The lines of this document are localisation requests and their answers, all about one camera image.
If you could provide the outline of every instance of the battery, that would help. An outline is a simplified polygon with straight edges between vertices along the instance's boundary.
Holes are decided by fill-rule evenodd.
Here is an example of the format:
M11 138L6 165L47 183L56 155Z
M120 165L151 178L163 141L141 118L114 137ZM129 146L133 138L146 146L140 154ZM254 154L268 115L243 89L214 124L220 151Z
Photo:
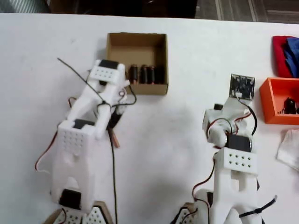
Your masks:
M148 83L147 65L145 64L140 68L140 83L142 84Z
M148 72L148 84L155 84L155 67L149 66L147 68Z
M137 84L138 82L138 67L136 64L132 64L129 70L130 75L130 81L133 82L133 84Z

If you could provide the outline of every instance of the white table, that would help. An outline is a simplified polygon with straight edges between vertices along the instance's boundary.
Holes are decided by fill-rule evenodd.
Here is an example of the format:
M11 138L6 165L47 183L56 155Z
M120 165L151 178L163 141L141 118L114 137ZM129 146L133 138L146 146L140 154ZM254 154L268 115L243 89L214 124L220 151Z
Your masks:
M1 223L42 223L57 207L50 177L34 171L67 98L84 84L56 57L81 73L105 57L109 32L166 33L170 86L165 97L138 96L115 133L120 224L169 223L195 183L205 179L215 152L201 130L206 108L224 103L230 74L256 77L259 205L267 224L299 220L299 175L275 156L285 130L263 122L259 86L273 76L271 37L299 36L298 25L187 19L149 19L58 14L0 14L0 217ZM249 119L249 128L253 119ZM114 217L111 149L98 149L97 198ZM213 188L213 180L205 188Z

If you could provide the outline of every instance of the orange box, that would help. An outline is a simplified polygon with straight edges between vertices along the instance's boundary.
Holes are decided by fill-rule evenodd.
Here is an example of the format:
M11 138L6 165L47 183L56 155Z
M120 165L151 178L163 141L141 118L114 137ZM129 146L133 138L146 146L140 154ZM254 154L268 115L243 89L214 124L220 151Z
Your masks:
M267 78L260 87L265 123L299 125L299 114L279 113L289 97L299 102L299 79Z

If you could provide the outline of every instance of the black wire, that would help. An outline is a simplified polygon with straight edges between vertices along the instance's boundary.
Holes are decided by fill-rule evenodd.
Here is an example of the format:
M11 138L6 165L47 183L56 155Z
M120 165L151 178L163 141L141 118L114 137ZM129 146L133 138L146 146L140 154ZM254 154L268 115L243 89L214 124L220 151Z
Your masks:
M253 118L254 118L254 128L253 131L251 133L251 135L254 135L254 133L256 132L256 128L257 128L257 118L256 118L256 114L254 113L254 111L251 109L250 106L246 105L245 103L241 102L241 100L238 99L238 101L243 104L244 106L246 106L248 108L248 110L250 111L250 113L252 114Z
M239 217L242 218L242 217L245 217L245 216L250 216L252 214L260 214L260 213L262 213L263 210L265 210L266 208L273 205L276 202L276 199L277 199L277 196L275 196L269 203L267 203L263 207L254 209L253 211L249 211L249 212L245 212L243 214L240 214Z
M113 164L113 189L114 189L114 212L115 212L115 224L117 224L117 199L116 199L116 178L115 178L115 157L114 157L114 147L112 142L111 129L108 128L108 134L112 150L112 164Z
M183 220L180 222L181 224L184 222L184 220L188 217L188 216L190 216L190 215L192 215L192 214L195 214L196 212L197 212L197 210L198 209L196 209L194 212L190 212L189 214L187 214L187 215L185 215L185 217L183 218Z
M179 214L181 213L181 211L182 211L183 209L188 209L188 208L187 208L187 207L181 207L181 208L179 209L178 213L176 214L176 216L174 217L174 219L170 222L170 224L175 224L175 223L176 223L176 221L177 221L177 219L178 219L178 217L179 217Z
M83 79L83 77L75 70L73 69L68 63L64 62L63 60L61 60L59 57L57 58L62 64L64 64L65 66L69 67L77 76L79 76L79 78L86 84L88 85L92 91L94 91L99 97L100 99L103 101L101 105L107 104L111 107L111 105L109 103L107 103L103 97L85 80Z
M127 106L127 105L134 105L137 101L137 97L136 97L136 94L134 93L131 85L129 85L129 88L131 90L131 93L133 94L134 96L134 101L132 103L124 103L124 104L115 104L115 105L112 105L112 107L115 107L115 106Z

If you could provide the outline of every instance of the gray floor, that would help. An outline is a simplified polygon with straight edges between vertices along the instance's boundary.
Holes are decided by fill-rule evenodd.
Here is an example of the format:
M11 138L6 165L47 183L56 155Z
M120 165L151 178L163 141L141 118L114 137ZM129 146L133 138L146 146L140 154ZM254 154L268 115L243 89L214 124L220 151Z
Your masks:
M195 18L299 24L299 0L198 0Z

